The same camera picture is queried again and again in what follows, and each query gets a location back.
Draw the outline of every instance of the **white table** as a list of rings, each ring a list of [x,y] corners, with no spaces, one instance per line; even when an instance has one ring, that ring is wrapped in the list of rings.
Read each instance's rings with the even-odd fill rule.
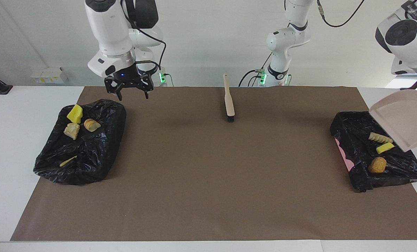
[[[39,179],[32,172],[34,160],[58,111],[76,103],[82,90],[77,86],[15,86],[7,96],[0,96],[0,251],[417,251],[417,241],[9,242]],[[371,106],[396,90],[359,91]]]

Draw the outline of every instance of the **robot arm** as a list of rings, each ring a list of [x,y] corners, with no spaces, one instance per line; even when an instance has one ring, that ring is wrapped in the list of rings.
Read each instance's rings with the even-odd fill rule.
[[[158,21],[155,1],[85,0],[85,8],[90,27],[100,48],[87,64],[89,69],[105,78],[107,92],[116,94],[120,100],[122,99],[120,91],[125,87],[136,87],[144,91],[148,98],[149,92],[154,89],[151,74],[157,71],[156,63],[152,62],[154,56],[151,52],[148,57],[144,57],[151,62],[146,64],[142,62],[145,65],[142,66],[143,69],[149,71],[139,71],[137,64],[140,66],[140,62],[136,61],[135,46],[146,48],[157,45],[157,42],[152,42],[152,39],[140,34],[138,30],[130,30],[126,17],[129,16],[135,29],[153,28]],[[154,31],[162,35],[158,28]]]
[[[266,67],[266,78],[259,86],[278,86],[288,73],[290,48],[308,43],[311,31],[308,27],[308,10],[314,0],[287,0],[285,15],[289,25],[268,35],[266,44],[272,51],[271,64]]]
[[[375,38],[395,55],[392,73],[417,73],[417,1],[407,1],[394,14],[382,21]]]

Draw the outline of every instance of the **yellow slice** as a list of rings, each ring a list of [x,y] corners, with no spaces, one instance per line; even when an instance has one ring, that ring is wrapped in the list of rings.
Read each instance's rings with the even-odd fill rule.
[[[78,104],[76,104],[70,111],[70,113],[67,115],[67,118],[72,123],[81,123],[81,118],[83,117],[83,108],[80,107]]]
[[[380,147],[376,148],[376,152],[378,154],[381,154],[383,152],[386,152],[386,151],[392,149],[393,147],[395,147],[395,146],[392,143],[388,142],[388,143],[385,143],[384,145],[381,145]]]
[[[63,166],[65,166],[68,162],[70,162],[72,159],[77,158],[77,157],[78,157],[78,156],[74,156],[73,158],[71,158],[71,159],[69,159],[69,160],[66,160],[66,161],[62,162],[62,163],[59,165],[59,167],[63,167]]]

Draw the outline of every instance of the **brush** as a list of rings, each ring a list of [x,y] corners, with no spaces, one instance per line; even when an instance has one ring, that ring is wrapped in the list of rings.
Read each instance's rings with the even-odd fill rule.
[[[235,109],[234,109],[234,102],[232,100],[231,92],[230,92],[230,85],[229,85],[229,76],[225,73],[224,74],[224,91],[226,95],[224,96],[224,102],[226,102],[226,112],[227,112],[227,121],[232,123],[235,121]]]

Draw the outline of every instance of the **black plastic bag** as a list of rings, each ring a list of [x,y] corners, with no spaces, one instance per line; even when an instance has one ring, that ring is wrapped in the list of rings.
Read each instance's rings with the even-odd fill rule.
[[[417,158],[412,151],[403,152],[399,147],[378,155],[381,144],[368,140],[371,132],[389,136],[368,112],[339,112],[330,127],[331,135],[350,160],[350,182],[356,190],[365,192],[373,188],[404,185],[417,182]],[[368,166],[376,157],[387,161],[384,173],[372,174]]]
[[[79,134],[76,140],[66,136],[64,129],[71,123],[67,118],[74,105],[59,112],[58,121],[47,144],[36,158],[34,173],[55,183],[84,185],[103,180],[114,164],[126,121],[123,105],[109,99],[100,99],[83,108]],[[94,119],[101,127],[94,132],[84,128],[86,119]],[[59,167],[64,161],[77,156]]]

